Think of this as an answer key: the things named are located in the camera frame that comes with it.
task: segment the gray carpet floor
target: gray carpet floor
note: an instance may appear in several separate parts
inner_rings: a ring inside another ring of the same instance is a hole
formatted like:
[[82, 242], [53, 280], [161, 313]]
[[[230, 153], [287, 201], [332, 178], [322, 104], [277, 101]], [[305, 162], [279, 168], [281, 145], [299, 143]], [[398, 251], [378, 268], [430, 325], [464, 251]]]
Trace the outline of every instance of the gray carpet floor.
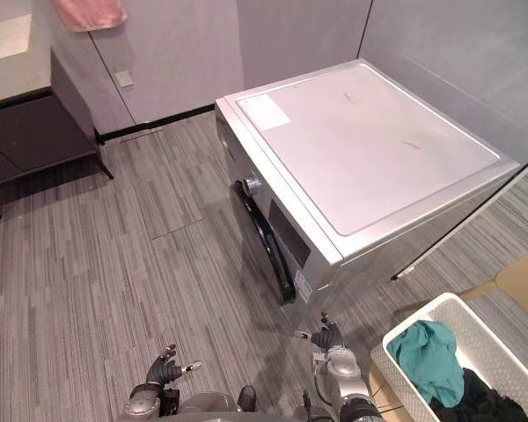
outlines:
[[[113, 181], [78, 162], [0, 187], [0, 421], [115, 420], [169, 343], [205, 365], [176, 383], [184, 398], [251, 383], [262, 411], [290, 415], [314, 390], [312, 348], [282, 334], [214, 114], [103, 154]], [[367, 366], [397, 309], [481, 284], [526, 253], [528, 175], [406, 278], [346, 296], [332, 315]], [[528, 367], [528, 315], [500, 292], [471, 305]]]

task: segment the laundry basket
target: laundry basket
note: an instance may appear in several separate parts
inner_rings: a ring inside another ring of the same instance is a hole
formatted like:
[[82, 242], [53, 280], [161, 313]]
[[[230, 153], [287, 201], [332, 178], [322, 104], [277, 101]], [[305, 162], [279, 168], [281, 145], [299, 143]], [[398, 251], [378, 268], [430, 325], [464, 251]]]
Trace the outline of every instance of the laundry basket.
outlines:
[[444, 293], [385, 334], [382, 344], [371, 351], [372, 360], [414, 420], [438, 421], [438, 417], [387, 352], [387, 345], [418, 320], [439, 321], [450, 328], [458, 342], [459, 365], [515, 400], [528, 416], [528, 369], [461, 299]]

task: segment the electrical outlet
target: electrical outlet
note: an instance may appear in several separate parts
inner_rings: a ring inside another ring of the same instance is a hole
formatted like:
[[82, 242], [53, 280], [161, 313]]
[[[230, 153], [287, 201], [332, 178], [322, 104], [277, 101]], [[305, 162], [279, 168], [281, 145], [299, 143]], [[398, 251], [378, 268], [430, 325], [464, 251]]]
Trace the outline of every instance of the electrical outlet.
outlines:
[[115, 74], [115, 79], [117, 79], [117, 84], [120, 88], [125, 88], [126, 86], [133, 85], [133, 79], [128, 70], [123, 70], [122, 72], [117, 72]]

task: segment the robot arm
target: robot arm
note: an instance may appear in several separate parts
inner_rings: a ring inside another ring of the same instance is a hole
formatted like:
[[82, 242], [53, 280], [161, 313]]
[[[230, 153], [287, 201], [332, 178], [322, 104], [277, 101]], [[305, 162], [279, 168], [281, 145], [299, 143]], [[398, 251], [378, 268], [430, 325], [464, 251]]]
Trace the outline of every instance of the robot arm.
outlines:
[[[344, 339], [335, 323], [329, 322], [322, 314], [321, 331], [313, 334], [297, 331], [300, 338], [309, 339], [320, 347], [320, 353], [313, 353], [312, 365], [315, 387], [321, 399], [334, 407], [340, 422], [383, 422], [381, 415], [372, 402], [370, 392], [362, 380], [360, 367], [354, 353], [344, 346]], [[325, 381], [327, 398], [324, 398], [317, 383], [317, 377]]]
[[184, 367], [174, 365], [172, 357], [176, 354], [175, 348], [176, 345], [168, 346], [152, 363], [146, 383], [137, 385], [125, 403], [120, 422], [149, 420], [174, 414], [178, 410], [180, 391], [165, 389], [165, 385], [199, 369], [202, 363], [197, 360]]

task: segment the wall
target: wall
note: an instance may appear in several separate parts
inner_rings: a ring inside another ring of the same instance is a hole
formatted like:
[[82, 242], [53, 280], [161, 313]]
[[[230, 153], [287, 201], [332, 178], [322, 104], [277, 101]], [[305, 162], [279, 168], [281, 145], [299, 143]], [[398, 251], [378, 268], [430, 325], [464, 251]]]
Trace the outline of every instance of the wall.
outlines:
[[370, 0], [123, 1], [125, 25], [92, 33], [136, 122], [356, 57]]
[[245, 88], [356, 58], [370, 0], [238, 0]]
[[235, 0], [128, 0], [128, 21], [92, 33], [136, 122], [211, 104], [243, 87]]
[[100, 133], [135, 122], [106, 71], [88, 33], [67, 31], [52, 0], [33, 0], [34, 22], [44, 27], [59, 61], [92, 112]]
[[528, 162], [528, 0], [374, 0], [360, 56]]

